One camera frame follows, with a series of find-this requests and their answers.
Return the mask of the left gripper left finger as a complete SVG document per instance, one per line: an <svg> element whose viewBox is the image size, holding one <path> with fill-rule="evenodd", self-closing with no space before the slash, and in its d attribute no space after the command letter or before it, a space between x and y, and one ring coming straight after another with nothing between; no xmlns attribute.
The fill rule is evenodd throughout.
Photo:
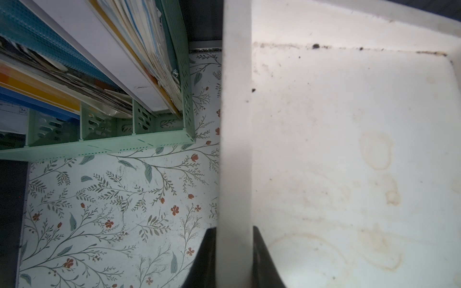
<svg viewBox="0 0 461 288"><path fill-rule="evenodd" d="M182 288L216 287L216 228L206 230Z"/></svg>

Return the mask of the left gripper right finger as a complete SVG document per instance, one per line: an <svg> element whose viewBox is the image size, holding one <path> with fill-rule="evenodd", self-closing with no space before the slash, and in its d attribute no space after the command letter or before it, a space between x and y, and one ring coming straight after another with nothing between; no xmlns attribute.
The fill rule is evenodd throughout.
<svg viewBox="0 0 461 288"><path fill-rule="evenodd" d="M253 227L253 288L285 288L259 229Z"/></svg>

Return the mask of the white plastic drawer unit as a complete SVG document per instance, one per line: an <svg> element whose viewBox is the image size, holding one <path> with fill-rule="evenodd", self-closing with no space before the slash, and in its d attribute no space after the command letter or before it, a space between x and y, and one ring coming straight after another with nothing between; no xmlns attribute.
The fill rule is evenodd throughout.
<svg viewBox="0 0 461 288"><path fill-rule="evenodd" d="M461 285L461 24L389 1L225 1L216 282L257 227L289 288Z"/></svg>

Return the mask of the green plastic file organizer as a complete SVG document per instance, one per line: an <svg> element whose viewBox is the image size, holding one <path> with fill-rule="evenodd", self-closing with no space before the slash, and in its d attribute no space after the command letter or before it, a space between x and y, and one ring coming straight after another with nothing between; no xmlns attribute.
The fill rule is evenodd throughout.
<svg viewBox="0 0 461 288"><path fill-rule="evenodd" d="M33 162L194 142L178 1L89 1L178 113L149 112L22 1L1 2L1 158Z"/></svg>

